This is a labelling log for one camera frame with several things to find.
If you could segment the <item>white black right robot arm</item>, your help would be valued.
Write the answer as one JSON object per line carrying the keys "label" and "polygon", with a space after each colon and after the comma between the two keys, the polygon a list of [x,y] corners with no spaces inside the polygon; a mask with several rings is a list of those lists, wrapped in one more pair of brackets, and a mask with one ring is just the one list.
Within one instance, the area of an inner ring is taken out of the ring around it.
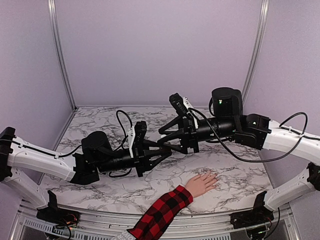
{"label": "white black right robot arm", "polygon": [[195,116],[188,99],[178,93],[169,97],[177,117],[161,127],[158,132],[160,145],[187,154],[188,149],[199,152],[199,142],[217,141],[229,153],[223,138],[256,150],[274,150],[283,155],[270,159],[271,162],[294,155],[308,160],[307,167],[296,177],[281,186],[264,191],[255,198],[253,209],[247,219],[258,224],[280,206],[307,193],[320,189],[320,138],[286,127],[283,123],[259,114],[243,114],[242,93],[238,89],[219,87],[211,92],[209,111],[211,118],[201,120]]}

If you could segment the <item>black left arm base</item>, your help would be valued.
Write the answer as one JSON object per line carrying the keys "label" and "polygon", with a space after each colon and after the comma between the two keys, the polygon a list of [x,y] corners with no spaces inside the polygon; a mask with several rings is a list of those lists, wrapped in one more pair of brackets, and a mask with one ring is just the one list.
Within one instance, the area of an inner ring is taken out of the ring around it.
{"label": "black left arm base", "polygon": [[37,209],[36,217],[40,220],[61,226],[76,227],[79,222],[80,213],[78,211],[58,207],[56,195],[51,190],[48,190],[47,194],[48,201],[44,207]]}

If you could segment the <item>red black plaid sleeve forearm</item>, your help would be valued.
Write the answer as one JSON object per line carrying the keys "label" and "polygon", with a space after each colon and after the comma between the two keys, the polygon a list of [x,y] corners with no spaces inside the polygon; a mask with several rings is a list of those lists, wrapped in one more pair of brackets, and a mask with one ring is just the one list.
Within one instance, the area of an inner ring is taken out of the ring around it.
{"label": "red black plaid sleeve forearm", "polygon": [[158,240],[175,216],[192,202],[192,195],[179,185],[158,198],[135,226],[127,231],[136,240]]}

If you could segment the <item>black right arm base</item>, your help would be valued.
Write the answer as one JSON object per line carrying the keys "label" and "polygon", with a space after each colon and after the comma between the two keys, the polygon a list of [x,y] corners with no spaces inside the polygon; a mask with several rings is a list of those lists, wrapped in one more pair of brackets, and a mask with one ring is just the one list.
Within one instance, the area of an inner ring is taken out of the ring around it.
{"label": "black right arm base", "polygon": [[252,209],[234,212],[230,215],[230,223],[234,229],[264,224],[275,219],[273,210],[265,207],[266,194],[267,191],[263,191],[256,196]]}

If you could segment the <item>person's bare hand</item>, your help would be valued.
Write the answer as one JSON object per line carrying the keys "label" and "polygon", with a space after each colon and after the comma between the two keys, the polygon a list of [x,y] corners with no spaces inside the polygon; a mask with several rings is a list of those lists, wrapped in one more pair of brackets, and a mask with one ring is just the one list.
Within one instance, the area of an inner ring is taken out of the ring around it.
{"label": "person's bare hand", "polygon": [[217,182],[217,174],[208,171],[205,174],[199,174],[189,179],[184,188],[193,198],[197,198],[215,189]]}

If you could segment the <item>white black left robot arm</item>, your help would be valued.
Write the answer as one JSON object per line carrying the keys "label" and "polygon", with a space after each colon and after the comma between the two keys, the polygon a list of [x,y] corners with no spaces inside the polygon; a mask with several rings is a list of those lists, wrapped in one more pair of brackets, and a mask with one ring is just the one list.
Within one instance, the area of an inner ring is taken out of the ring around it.
{"label": "white black left robot arm", "polygon": [[0,134],[0,181],[15,190],[53,223],[63,219],[55,194],[42,189],[21,169],[55,176],[76,185],[89,185],[101,174],[135,169],[139,177],[172,155],[170,148],[145,139],[145,129],[129,132],[129,147],[113,150],[103,131],[81,140],[81,153],[62,153],[33,145],[5,128]]}

